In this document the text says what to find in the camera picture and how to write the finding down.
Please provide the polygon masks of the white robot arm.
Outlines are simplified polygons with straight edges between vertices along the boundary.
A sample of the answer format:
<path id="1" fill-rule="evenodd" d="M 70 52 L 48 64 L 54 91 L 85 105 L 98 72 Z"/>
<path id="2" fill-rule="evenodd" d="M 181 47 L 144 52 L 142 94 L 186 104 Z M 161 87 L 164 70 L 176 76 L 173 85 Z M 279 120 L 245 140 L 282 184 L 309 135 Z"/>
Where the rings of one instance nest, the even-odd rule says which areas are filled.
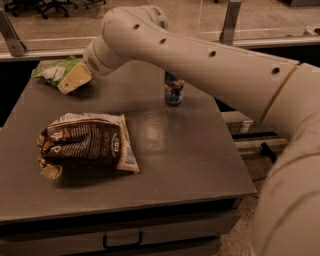
<path id="1" fill-rule="evenodd" d="M 96 76 L 154 64 L 288 139 L 260 192 L 250 256 L 320 256 L 320 69 L 177 35 L 157 6 L 117 7 L 83 52 Z"/>

